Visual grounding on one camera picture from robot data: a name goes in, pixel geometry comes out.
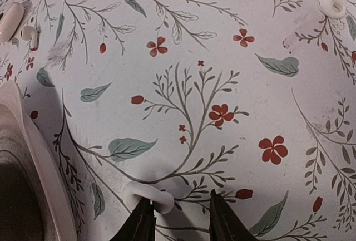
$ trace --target gray-green leaf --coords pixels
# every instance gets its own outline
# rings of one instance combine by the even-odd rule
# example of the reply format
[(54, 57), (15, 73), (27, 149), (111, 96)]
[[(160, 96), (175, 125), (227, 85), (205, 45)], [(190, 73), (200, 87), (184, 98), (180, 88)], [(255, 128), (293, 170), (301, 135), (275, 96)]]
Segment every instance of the gray-green leaf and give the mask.
[(43, 86), (46, 87), (54, 87), (54, 84), (52, 83), (47, 70), (45, 70), (43, 67), (41, 67), (37, 74), (36, 74), (36, 79), (42, 84)]
[(95, 89), (83, 89), (81, 92), (80, 92), (80, 100), (85, 102), (85, 103), (90, 103), (90, 102), (93, 102), (95, 100), (97, 100), (105, 91), (106, 89), (109, 88), (109, 86), (111, 85), (111, 82), (107, 85), (104, 85), (104, 86), (99, 86)]
[(57, 27), (57, 32), (56, 32), (55, 44), (56, 44), (58, 38), (59, 38), (60, 35), (61, 35), (64, 21), (65, 21), (64, 15), (63, 15), (63, 14), (60, 14), (60, 18), (59, 18), (59, 20), (58, 20), (58, 27)]
[(105, 199), (100, 187), (97, 184), (92, 183), (91, 188), (93, 189), (93, 195), (95, 199), (94, 201), (94, 220), (95, 220), (105, 210)]
[(140, 6), (139, 3), (136, 2), (136, 0), (125, 0), (125, 3), (127, 3), (134, 10), (136, 10), (139, 13), (143, 14), (143, 16), (145, 16), (147, 18), (145, 10)]
[(16, 47), (17, 47), (17, 49), (18, 49), (18, 38), (13, 37), (13, 38), (11, 39), (11, 44), (16, 45)]
[(347, 21), (347, 25), (349, 26), (349, 32), (350, 32), (351, 38), (353, 40), (356, 40), (356, 23), (355, 23), (355, 20), (352, 18), (352, 16), (348, 15), (348, 16), (346, 16), (346, 21)]
[(257, 237), (262, 237), (266, 233), (270, 232), (277, 225), (280, 219), (287, 197), (288, 191), (285, 193), (283, 200), (277, 205), (271, 206), (265, 214), (263, 214), (259, 222), (250, 228), (249, 232)]
[(283, 60), (274, 58), (263, 58), (255, 54), (261, 63), (271, 72), (294, 77), (299, 72), (299, 60), (295, 57), (287, 57)]
[(150, 150), (155, 144), (154, 142), (142, 142), (137, 139), (125, 138), (115, 139), (109, 144), (110, 157), (115, 162), (133, 159), (142, 153)]

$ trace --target small red flower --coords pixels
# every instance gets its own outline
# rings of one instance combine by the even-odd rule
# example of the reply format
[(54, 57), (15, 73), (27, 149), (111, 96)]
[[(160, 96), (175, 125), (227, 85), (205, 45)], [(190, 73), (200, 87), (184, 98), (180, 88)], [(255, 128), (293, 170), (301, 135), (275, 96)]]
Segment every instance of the small red flower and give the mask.
[(323, 203), (323, 199), (321, 197), (317, 197), (313, 205), (313, 212), (318, 212), (318, 210), (322, 206), (322, 203)]
[(7, 71), (6, 71), (6, 73), (5, 73), (5, 78), (6, 78), (7, 81), (9, 80), (9, 78), (10, 78), (11, 75), (12, 75), (12, 68), (13, 68), (13, 65), (12, 65), (12, 64), (9, 64), (9, 65), (7, 66)]
[(216, 120), (215, 126), (221, 127), (224, 123), (224, 120), (231, 121), (234, 118), (234, 113), (228, 113), (228, 105), (223, 104), (221, 106), (214, 105), (211, 108), (214, 112), (209, 113), (209, 118)]
[(26, 70), (33, 69), (33, 61), (34, 61), (34, 57), (28, 58)]
[(252, 36), (249, 36), (249, 37), (246, 37), (246, 34), (247, 34), (247, 30), (246, 29), (240, 29), (240, 33), (241, 33), (241, 36), (240, 35), (234, 35), (233, 36), (233, 40), (235, 42), (240, 42), (240, 45), (242, 47), (247, 47), (247, 43), (248, 42), (254, 42), (255, 41), (255, 38), (252, 37)]
[(106, 44), (105, 43), (102, 43), (99, 47), (99, 52), (100, 53), (105, 53), (106, 51)]
[(180, 137), (179, 140), (182, 145), (187, 142), (187, 138), (185, 136)]
[(36, 118), (38, 118), (38, 111), (37, 110), (33, 110), (30, 114), (30, 117), (35, 120)]
[(152, 57), (156, 57), (157, 56), (157, 51), (158, 53), (164, 54), (166, 52), (168, 52), (168, 48), (167, 47), (162, 47), (161, 45), (166, 41), (165, 38), (163, 37), (158, 37), (157, 38), (157, 44), (155, 44), (154, 42), (148, 42), (146, 47), (147, 48), (151, 48), (151, 52), (150, 55)]
[(179, 131), (185, 131), (185, 125), (179, 125)]
[(261, 140), (258, 144), (259, 148), (266, 149), (262, 154), (262, 161), (268, 162), (271, 160), (275, 165), (280, 164), (281, 158), (284, 158), (288, 155), (288, 150), (284, 145), (276, 144), (283, 143), (284, 139), (280, 135), (273, 139), (273, 143), (267, 138)]
[(326, 44), (326, 43), (323, 43), (323, 42), (322, 42), (322, 49), (323, 49), (325, 52), (328, 52), (328, 51), (329, 51), (327, 44)]
[(356, 65), (356, 51), (352, 52), (351, 59), (352, 59), (352, 62), (354, 63), (354, 65)]
[(253, 193), (254, 192), (250, 189), (240, 189), (239, 191), (236, 192), (235, 196), (238, 199), (245, 200), (245, 199), (252, 198)]
[(136, 95), (134, 97), (131, 98), (131, 103), (134, 105), (139, 105), (142, 104), (144, 102), (144, 97), (141, 95)]

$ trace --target flower petal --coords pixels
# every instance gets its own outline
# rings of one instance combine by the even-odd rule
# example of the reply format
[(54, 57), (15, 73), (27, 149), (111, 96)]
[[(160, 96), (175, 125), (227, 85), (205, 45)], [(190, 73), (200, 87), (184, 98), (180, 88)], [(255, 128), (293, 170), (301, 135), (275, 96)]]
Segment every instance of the flower petal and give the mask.
[(221, 116), (220, 116), (219, 114), (215, 113), (215, 112), (210, 112), (210, 113), (209, 113), (209, 118), (210, 118), (211, 120), (218, 120), (218, 119), (221, 118)]
[(267, 149), (262, 154), (262, 161), (268, 162), (271, 159), (271, 151), (272, 149)]
[(150, 52), (150, 55), (151, 55), (152, 57), (156, 57), (156, 55), (157, 55), (157, 48), (153, 48), (153, 49), (151, 50), (151, 52)]
[(282, 158), (288, 155), (287, 147), (284, 145), (277, 145), (274, 147), (274, 150), (277, 151), (278, 155), (280, 155)]
[(249, 36), (249, 37), (246, 37), (245, 40), (246, 40), (246, 42), (254, 42), (255, 38), (252, 36)]
[(246, 40), (243, 39), (243, 40), (240, 42), (240, 45), (241, 45), (242, 47), (246, 48), (246, 47), (247, 47), (247, 42), (246, 42)]
[(214, 105), (211, 109), (217, 113), (221, 113), (221, 107), (219, 105)]
[(223, 104), (221, 106), (221, 113), (224, 115), (228, 112), (228, 105), (227, 104)]
[(280, 157), (274, 151), (272, 151), (271, 152), (271, 161), (272, 161), (273, 164), (279, 165), (282, 160), (280, 159)]
[(241, 41), (243, 38), (240, 36), (240, 35), (234, 35), (233, 36), (233, 40), (235, 41), (235, 42), (239, 42), (239, 41)]
[(154, 42), (148, 42), (146, 45), (147, 48), (155, 48), (156, 44)]
[(232, 119), (234, 118), (234, 113), (227, 113), (225, 116), (224, 116), (224, 120), (226, 121), (231, 121)]
[(278, 135), (275, 139), (273, 139), (273, 145), (283, 144), (283, 143), (284, 143), (284, 138), (280, 135)]
[(246, 34), (247, 34), (247, 30), (244, 29), (244, 28), (242, 28), (242, 29), (240, 29), (240, 33), (241, 33), (241, 35), (242, 35), (243, 37), (245, 37)]
[(164, 54), (164, 53), (168, 52), (168, 48), (167, 47), (158, 47), (158, 52), (161, 54)]
[(157, 46), (160, 46), (162, 43), (166, 41), (166, 38), (158, 37), (157, 38)]
[(273, 144), (271, 140), (269, 140), (268, 138), (264, 138), (258, 143), (258, 147), (262, 149), (272, 148)]
[(216, 127), (221, 127), (221, 126), (223, 125), (223, 123), (224, 123), (224, 119), (221, 118), (220, 120), (217, 120), (217, 121), (215, 122), (215, 126), (216, 126)]

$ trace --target table surface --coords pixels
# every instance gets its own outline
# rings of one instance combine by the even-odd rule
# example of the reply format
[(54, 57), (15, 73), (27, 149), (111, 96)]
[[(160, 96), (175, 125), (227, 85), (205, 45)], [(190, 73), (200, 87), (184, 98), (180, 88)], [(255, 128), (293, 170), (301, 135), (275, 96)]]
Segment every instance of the table surface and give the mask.
[(149, 183), (175, 197), (157, 240), (208, 240), (209, 192), (259, 240), (354, 240), (356, 0), (22, 2), (0, 45), (68, 190), (79, 240), (109, 240)]

